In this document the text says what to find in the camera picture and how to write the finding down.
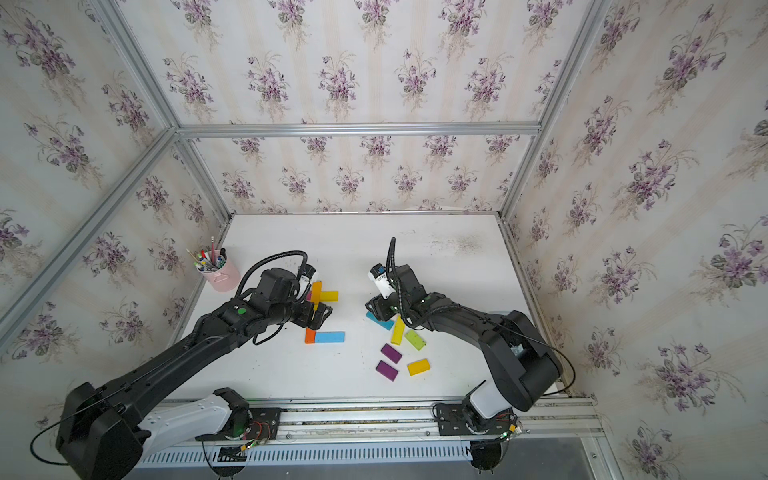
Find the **teal long block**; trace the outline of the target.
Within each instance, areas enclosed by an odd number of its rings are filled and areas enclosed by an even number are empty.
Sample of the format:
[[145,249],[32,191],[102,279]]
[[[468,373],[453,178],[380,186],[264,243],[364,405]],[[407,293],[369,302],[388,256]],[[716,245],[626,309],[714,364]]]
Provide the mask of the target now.
[[386,320],[386,321],[378,320],[375,317],[375,315],[373,313],[371,313],[371,312],[367,312],[366,313],[366,318],[371,320],[374,324],[379,325],[379,326],[385,328],[388,331],[391,331],[392,328],[395,325],[395,321],[394,320]]

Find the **orange-red block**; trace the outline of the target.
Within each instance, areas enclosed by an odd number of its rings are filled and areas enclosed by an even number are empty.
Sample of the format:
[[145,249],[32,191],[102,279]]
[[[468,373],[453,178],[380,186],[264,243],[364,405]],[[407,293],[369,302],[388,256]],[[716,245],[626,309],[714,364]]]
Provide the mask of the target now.
[[314,344],[315,342],[316,342],[316,331],[310,328],[307,328],[305,330],[304,343],[310,345],[310,344]]

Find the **orange-yellow long block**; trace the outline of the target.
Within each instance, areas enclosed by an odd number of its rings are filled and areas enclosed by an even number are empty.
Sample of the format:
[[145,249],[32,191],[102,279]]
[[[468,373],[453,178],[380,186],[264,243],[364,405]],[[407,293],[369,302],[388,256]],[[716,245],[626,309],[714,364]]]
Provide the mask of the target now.
[[313,303],[319,303],[321,301],[322,282],[316,281],[312,284],[310,292],[310,301]]

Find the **light blue long block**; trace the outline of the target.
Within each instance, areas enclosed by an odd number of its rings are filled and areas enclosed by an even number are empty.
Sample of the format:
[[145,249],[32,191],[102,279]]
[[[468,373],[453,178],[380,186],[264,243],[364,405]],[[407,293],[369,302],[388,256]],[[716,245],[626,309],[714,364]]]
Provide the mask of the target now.
[[343,331],[326,331],[315,334],[315,344],[342,344],[345,341]]

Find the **purple block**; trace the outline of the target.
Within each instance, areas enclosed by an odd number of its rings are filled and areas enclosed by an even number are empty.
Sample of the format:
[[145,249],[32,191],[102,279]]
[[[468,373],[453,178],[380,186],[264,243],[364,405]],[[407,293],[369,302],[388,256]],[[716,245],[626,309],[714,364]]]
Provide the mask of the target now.
[[381,348],[381,353],[394,364],[398,364],[403,358],[403,355],[388,343],[383,345]]
[[375,367],[377,373],[382,375],[387,380],[394,382],[399,374],[399,371],[385,361],[379,361]]

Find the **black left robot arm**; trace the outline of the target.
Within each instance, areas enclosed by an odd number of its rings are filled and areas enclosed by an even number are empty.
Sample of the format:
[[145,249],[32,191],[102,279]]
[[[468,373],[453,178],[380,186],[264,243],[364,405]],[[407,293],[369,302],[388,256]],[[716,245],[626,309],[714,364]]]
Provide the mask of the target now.
[[155,407],[209,364],[255,340],[271,325],[318,328],[330,307],[307,294],[315,270],[265,270],[256,287],[201,316],[192,332],[138,368],[96,388],[86,382],[65,399],[55,448],[81,479],[122,479],[150,455],[200,435],[237,433],[248,404],[224,387],[158,416]]

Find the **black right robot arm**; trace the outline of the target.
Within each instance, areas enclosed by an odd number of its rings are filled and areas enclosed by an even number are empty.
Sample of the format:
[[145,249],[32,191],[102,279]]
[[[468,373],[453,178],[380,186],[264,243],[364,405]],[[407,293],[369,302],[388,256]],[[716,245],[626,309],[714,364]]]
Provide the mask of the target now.
[[376,320],[399,314],[407,327],[446,333],[482,352],[491,380],[462,400],[465,421],[475,429],[509,410],[529,410],[560,379],[557,353],[524,313],[481,312],[428,292],[408,265],[378,263],[368,277],[379,291],[366,303]]

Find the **yellow long block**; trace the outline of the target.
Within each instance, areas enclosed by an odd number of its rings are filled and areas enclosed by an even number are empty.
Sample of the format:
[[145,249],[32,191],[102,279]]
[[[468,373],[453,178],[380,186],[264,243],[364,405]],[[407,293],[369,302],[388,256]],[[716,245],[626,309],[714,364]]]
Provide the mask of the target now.
[[406,330],[405,323],[400,317],[397,317],[394,323],[394,327],[392,329],[392,336],[391,336],[390,343],[392,345],[400,345],[402,343],[405,330]]

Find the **lime green block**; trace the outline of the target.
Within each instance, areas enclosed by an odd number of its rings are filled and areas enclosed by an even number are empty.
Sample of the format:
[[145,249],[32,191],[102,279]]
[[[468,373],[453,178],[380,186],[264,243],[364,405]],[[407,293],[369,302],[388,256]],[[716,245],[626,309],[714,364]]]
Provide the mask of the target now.
[[426,346],[426,341],[414,330],[408,330],[405,333],[405,339],[417,351],[421,351]]

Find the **yellow-orange block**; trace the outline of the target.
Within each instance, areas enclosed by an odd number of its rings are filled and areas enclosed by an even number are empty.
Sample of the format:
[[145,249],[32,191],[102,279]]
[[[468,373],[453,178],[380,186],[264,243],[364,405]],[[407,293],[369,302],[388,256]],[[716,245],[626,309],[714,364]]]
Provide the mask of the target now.
[[410,376],[416,376],[423,374],[431,369],[431,364],[428,359],[420,359],[411,362],[407,365],[407,370]]

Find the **pink pen cup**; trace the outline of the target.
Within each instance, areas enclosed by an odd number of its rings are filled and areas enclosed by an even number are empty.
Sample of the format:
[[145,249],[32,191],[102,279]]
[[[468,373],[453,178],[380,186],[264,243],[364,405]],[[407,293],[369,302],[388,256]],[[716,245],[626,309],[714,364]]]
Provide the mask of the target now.
[[235,290],[241,280],[241,274],[233,261],[227,260],[222,267],[215,271],[201,271],[205,281],[217,292]]

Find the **pens in cup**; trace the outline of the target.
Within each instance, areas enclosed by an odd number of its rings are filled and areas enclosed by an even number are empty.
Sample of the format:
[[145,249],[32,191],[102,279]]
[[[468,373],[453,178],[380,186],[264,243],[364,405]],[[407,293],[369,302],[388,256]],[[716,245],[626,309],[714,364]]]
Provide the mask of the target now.
[[226,264],[226,254],[218,249],[215,236],[200,238],[196,249],[186,248],[185,251],[199,273],[214,273]]

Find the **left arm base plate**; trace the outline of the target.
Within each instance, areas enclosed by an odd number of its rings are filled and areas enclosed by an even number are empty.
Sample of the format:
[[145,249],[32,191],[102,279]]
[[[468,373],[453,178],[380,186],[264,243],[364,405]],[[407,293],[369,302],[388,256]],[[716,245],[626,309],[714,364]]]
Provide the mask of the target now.
[[280,408],[250,408],[249,412],[232,414],[217,433],[199,435],[196,441],[266,442],[275,440],[283,410]]

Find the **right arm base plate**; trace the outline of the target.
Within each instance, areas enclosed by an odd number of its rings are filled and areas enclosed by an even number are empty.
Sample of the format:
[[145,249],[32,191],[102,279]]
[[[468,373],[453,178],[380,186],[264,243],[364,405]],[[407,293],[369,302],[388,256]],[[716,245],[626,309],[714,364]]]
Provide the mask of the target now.
[[484,418],[469,404],[437,402],[432,405],[431,412],[442,437],[508,436],[516,434],[519,430],[518,417],[511,409],[503,410],[491,418]]

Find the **aluminium front rail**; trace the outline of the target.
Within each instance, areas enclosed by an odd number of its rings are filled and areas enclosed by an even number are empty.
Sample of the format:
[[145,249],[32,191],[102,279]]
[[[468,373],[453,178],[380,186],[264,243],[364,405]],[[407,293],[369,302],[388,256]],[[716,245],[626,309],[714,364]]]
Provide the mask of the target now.
[[[270,432],[269,446],[310,443],[408,442],[444,440],[437,399],[393,400],[274,399],[252,400],[257,409],[279,408],[274,426],[254,428]],[[605,438],[601,420],[590,399],[554,397],[537,402],[529,411],[517,410],[516,439],[581,437]]]

